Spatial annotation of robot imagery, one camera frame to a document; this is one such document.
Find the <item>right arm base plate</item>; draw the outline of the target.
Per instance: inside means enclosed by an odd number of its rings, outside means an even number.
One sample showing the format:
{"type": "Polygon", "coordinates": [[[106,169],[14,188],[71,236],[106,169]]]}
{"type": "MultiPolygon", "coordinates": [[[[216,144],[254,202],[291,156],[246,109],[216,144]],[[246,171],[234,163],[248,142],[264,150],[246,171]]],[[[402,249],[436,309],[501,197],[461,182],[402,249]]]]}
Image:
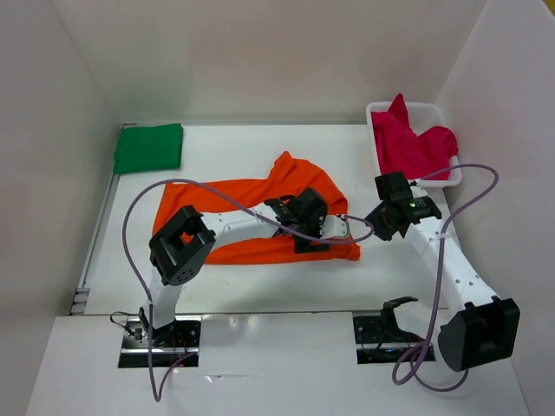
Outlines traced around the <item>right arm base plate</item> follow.
{"type": "Polygon", "coordinates": [[[403,306],[415,306],[418,299],[403,296],[386,301],[377,311],[352,315],[358,365],[395,363],[411,347],[423,341],[424,329],[417,333],[402,329],[395,312],[403,306]]]}

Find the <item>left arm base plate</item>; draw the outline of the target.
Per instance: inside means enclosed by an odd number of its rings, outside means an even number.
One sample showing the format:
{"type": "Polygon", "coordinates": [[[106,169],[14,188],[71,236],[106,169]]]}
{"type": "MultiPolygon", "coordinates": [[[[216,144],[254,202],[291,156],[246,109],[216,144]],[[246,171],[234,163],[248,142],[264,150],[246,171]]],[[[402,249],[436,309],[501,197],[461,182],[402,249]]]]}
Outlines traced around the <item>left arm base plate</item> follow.
{"type": "MultiPolygon", "coordinates": [[[[199,365],[199,344],[202,318],[199,315],[178,315],[173,330],[153,344],[153,367],[167,368],[199,365]]],[[[147,368],[147,331],[138,316],[127,316],[124,323],[118,368],[147,368]]]]}

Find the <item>orange t-shirt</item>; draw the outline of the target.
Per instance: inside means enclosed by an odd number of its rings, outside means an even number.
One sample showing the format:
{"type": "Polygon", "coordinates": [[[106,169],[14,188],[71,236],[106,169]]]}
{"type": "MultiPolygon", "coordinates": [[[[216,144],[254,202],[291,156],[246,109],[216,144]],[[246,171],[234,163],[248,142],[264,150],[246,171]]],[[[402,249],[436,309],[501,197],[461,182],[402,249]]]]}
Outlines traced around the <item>orange t-shirt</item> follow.
{"type": "MultiPolygon", "coordinates": [[[[323,169],[308,160],[296,159],[287,151],[276,159],[265,179],[228,179],[210,182],[208,185],[249,208],[270,198],[297,196],[305,188],[312,187],[326,200],[330,214],[344,214],[348,210],[348,200],[323,169]]],[[[169,184],[162,193],[153,232],[157,232],[184,205],[193,205],[198,212],[227,212],[237,209],[221,197],[196,185],[169,184]]],[[[206,262],[217,265],[297,263],[332,259],[356,262],[360,257],[361,249],[358,244],[333,244],[327,251],[297,254],[294,252],[293,238],[281,236],[254,238],[223,246],[213,250],[206,262]]]]}

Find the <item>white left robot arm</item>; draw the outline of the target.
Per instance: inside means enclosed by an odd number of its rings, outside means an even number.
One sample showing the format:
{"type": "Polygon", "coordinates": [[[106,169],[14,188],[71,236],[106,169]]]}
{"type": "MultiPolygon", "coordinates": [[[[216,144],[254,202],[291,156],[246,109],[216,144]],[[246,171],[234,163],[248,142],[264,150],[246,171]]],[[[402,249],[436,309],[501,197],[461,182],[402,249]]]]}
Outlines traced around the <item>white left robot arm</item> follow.
{"type": "Polygon", "coordinates": [[[328,206],[312,188],[289,199],[271,198],[245,211],[202,214],[186,205],[149,241],[153,274],[150,296],[140,309],[141,334],[153,346],[167,344],[176,325],[176,306],[185,283],[196,277],[209,254],[219,248],[253,241],[276,240],[291,228],[314,238],[323,237],[328,206]]]}

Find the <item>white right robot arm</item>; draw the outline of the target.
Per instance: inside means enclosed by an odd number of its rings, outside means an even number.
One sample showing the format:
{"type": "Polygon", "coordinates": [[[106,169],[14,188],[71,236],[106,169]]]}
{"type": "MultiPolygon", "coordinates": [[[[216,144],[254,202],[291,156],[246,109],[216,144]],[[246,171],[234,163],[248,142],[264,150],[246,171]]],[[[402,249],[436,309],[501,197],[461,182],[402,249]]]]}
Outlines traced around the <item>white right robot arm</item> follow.
{"type": "Polygon", "coordinates": [[[455,372],[504,360],[513,354],[520,311],[500,298],[479,276],[447,231],[447,220],[435,202],[415,195],[402,172],[375,179],[379,205],[366,217],[382,241],[405,238],[433,277],[451,314],[439,326],[437,345],[455,372]]]}

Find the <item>green t-shirt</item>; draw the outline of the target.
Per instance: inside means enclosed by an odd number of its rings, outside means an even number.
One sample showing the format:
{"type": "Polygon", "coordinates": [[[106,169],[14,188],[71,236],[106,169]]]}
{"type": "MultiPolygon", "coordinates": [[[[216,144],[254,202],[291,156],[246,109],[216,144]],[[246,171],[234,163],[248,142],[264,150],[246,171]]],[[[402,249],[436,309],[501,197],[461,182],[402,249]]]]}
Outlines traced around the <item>green t-shirt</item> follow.
{"type": "Polygon", "coordinates": [[[184,129],[179,123],[122,128],[114,151],[114,175],[176,170],[184,129]]]}

